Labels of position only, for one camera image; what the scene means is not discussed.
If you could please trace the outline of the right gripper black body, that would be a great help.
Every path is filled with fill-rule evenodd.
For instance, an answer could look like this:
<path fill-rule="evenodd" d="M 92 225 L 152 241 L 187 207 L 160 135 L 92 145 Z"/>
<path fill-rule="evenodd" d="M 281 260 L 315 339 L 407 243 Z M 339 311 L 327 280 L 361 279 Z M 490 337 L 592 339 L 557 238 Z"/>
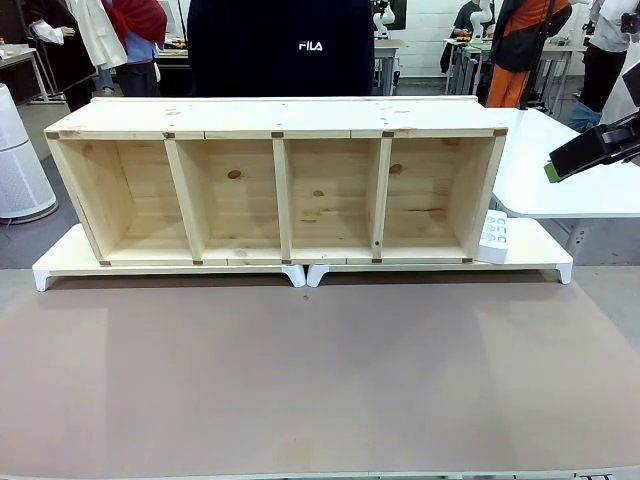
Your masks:
<path fill-rule="evenodd" d="M 639 113 L 635 112 L 606 126 L 603 164 L 628 163 L 639 157 Z"/>

